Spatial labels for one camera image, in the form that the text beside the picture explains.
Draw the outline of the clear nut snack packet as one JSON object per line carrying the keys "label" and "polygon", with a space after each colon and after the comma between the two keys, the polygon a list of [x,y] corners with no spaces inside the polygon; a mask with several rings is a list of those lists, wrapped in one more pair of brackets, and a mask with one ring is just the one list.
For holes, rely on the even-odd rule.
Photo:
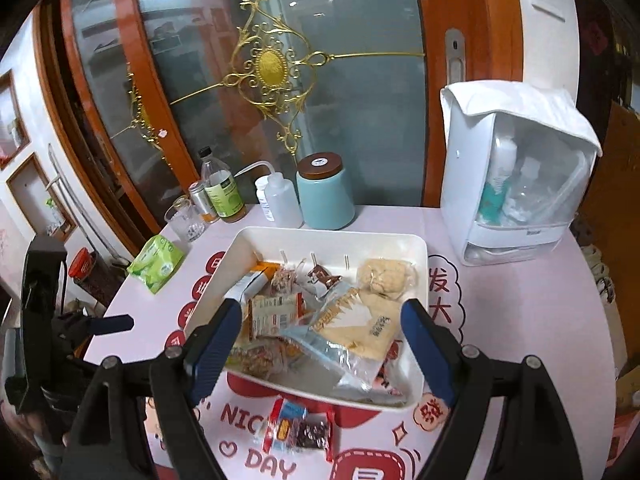
{"label": "clear nut snack packet", "polygon": [[244,346],[235,346],[229,354],[226,367],[230,370],[268,379],[288,371],[302,355],[296,344],[279,338],[262,338]]}

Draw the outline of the orange grey snack bar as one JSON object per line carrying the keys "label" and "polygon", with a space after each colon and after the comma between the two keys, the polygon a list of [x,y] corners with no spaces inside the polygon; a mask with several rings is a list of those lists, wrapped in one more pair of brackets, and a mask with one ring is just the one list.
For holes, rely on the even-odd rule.
{"label": "orange grey snack bar", "polygon": [[279,263],[273,262],[258,262],[247,274],[244,274],[233,286],[231,286],[225,293],[224,299],[234,299],[241,306],[247,304],[252,298],[258,295],[280,269]]}

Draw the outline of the orange biscuit packet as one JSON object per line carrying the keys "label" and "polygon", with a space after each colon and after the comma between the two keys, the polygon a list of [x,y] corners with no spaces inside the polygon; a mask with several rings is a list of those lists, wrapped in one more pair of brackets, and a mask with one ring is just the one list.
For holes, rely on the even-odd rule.
{"label": "orange biscuit packet", "polygon": [[256,296],[250,300],[250,336],[253,339],[277,337],[305,313],[300,292],[282,296]]}

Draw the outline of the white blue snack packet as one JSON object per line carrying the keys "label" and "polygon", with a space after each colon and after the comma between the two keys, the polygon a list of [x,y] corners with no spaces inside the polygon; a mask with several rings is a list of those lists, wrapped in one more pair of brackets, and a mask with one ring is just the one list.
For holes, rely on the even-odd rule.
{"label": "white blue snack packet", "polygon": [[262,424],[262,450],[293,452],[297,448],[300,424],[307,417],[308,410],[302,405],[285,398],[274,401],[271,412]]}

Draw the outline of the pink printed table mat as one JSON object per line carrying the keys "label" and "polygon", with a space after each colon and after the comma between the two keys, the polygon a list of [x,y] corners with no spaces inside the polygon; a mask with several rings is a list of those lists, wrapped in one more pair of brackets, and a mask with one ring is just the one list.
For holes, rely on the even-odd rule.
{"label": "pink printed table mat", "polygon": [[[582,473],[600,478],[614,426],[614,359],[601,299],[574,238],[565,235],[553,252],[536,260],[469,268],[454,255],[436,209],[367,207],[354,229],[424,238],[431,260],[445,267],[450,289],[461,296],[464,341],[497,360],[541,358],[572,425]],[[87,359],[97,363],[118,356],[130,362],[157,356],[175,335],[181,309],[204,290],[214,255],[229,247],[236,232],[233,223],[210,226],[156,294],[134,278],[126,281],[108,310],[131,315],[134,328],[96,338]],[[377,472],[386,479],[410,479],[437,439],[436,431],[416,424],[412,411],[349,411],[334,463],[314,454],[268,456],[259,451],[252,432],[273,400],[264,390],[239,396],[220,380],[203,402],[202,425],[229,478],[351,479]]]}

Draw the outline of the white plastic tray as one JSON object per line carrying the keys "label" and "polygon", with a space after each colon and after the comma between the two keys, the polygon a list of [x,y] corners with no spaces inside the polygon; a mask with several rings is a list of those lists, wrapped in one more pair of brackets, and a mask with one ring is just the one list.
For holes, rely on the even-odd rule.
{"label": "white plastic tray", "polygon": [[[421,237],[411,234],[280,229],[268,228],[268,226],[244,228],[235,235],[224,258],[221,259],[217,270],[209,280],[205,292],[196,303],[186,323],[186,332],[192,334],[198,327],[208,324],[224,301],[224,293],[258,262],[279,263],[280,269],[274,274],[270,284],[256,296],[282,296],[300,292],[304,298],[305,313],[292,326],[304,326],[312,330],[311,324],[318,318],[321,309],[329,300],[343,295],[350,288],[361,289],[357,283],[357,271],[367,259],[371,258],[405,260],[416,269],[416,284],[413,289],[399,299],[392,299],[400,303],[400,310],[402,303],[407,299],[416,298],[421,302],[427,302],[427,247]],[[331,290],[320,295],[306,284],[307,273],[316,264],[320,264],[331,274],[342,278]],[[241,309],[242,326],[233,348],[262,338],[285,340],[284,330],[277,337],[253,339],[250,336],[250,318],[248,317],[250,301],[241,306]],[[287,372],[272,375],[268,379],[255,378],[230,370],[226,364],[224,368],[230,374],[249,382],[322,404],[399,412],[405,408],[412,408],[421,399],[424,377],[401,327],[394,339],[396,338],[404,341],[399,357],[399,369],[407,393],[407,401],[399,406],[334,399],[330,393],[340,380],[340,376],[309,359],[303,351]]]}

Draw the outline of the clear glass cup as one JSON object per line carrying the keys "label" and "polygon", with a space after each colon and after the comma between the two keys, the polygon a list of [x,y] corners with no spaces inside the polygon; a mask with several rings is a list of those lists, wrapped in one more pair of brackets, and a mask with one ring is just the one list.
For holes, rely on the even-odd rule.
{"label": "clear glass cup", "polygon": [[174,200],[164,215],[175,234],[185,243],[193,243],[206,230],[207,223],[189,197],[180,196]]}

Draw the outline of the brown white small packet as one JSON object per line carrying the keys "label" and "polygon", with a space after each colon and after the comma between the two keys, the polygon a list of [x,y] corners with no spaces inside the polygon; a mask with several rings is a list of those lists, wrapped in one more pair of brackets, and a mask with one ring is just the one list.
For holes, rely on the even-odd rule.
{"label": "brown white small packet", "polygon": [[320,264],[316,264],[307,273],[306,284],[320,295],[331,290],[341,279],[339,275],[333,275]]}

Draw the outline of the red chocolate snack packet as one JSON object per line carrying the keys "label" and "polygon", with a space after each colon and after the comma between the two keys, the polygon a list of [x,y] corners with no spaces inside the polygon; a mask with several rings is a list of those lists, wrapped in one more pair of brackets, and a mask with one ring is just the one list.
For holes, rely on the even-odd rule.
{"label": "red chocolate snack packet", "polygon": [[334,461],[336,445],[335,412],[329,408],[319,417],[304,418],[294,438],[295,452],[322,452],[328,463]]}

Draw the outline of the glass bottle green label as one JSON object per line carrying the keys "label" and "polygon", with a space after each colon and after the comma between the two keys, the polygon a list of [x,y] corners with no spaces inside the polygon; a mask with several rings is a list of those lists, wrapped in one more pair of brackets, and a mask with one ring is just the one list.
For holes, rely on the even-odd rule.
{"label": "glass bottle green label", "polygon": [[246,215],[246,207],[230,167],[215,157],[209,146],[200,148],[198,156],[201,180],[217,216],[227,223],[239,221]]}

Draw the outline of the small metal can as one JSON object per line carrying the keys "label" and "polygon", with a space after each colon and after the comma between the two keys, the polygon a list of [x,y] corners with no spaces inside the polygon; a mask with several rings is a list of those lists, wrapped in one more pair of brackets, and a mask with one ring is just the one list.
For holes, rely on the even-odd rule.
{"label": "small metal can", "polygon": [[198,210],[203,220],[207,223],[214,223],[218,220],[218,214],[209,199],[205,185],[202,181],[193,182],[189,186],[191,202]]}

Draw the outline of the clear squeeze wash bottle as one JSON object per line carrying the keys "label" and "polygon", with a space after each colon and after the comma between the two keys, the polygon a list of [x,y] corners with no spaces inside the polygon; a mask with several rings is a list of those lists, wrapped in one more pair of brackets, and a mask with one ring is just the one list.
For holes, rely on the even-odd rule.
{"label": "clear squeeze wash bottle", "polygon": [[285,179],[279,171],[274,170],[270,162],[266,160],[252,162],[236,172],[234,177],[244,176],[258,167],[267,169],[268,185],[265,193],[273,214],[273,223],[279,228],[299,229],[304,224],[304,219],[294,184],[291,180]]}

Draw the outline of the teal canister brown lid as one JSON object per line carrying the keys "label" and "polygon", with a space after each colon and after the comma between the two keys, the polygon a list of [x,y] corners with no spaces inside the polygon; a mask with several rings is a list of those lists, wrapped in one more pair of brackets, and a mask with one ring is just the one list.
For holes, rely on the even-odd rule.
{"label": "teal canister brown lid", "polygon": [[352,187],[340,155],[319,152],[297,164],[296,184],[306,226],[339,230],[355,218]]}

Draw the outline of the wooden glass door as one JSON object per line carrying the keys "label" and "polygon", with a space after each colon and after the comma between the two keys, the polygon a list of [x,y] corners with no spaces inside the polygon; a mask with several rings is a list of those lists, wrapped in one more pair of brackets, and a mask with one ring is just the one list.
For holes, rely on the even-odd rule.
{"label": "wooden glass door", "polygon": [[40,0],[36,66],[78,188],[130,252],[200,174],[344,160],[359,205],[435,207],[438,94],[523,76],[520,0]]}

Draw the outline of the white cloth on box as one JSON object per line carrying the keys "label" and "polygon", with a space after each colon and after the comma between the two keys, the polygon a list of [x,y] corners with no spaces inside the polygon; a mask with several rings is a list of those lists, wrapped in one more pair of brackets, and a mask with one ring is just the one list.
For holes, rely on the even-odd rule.
{"label": "white cloth on box", "polygon": [[440,90],[439,99],[445,145],[449,141],[451,110],[457,104],[468,117],[502,113],[538,122],[590,143],[598,157],[603,155],[592,125],[577,109],[565,89],[539,89],[521,81],[473,80],[447,84]]}

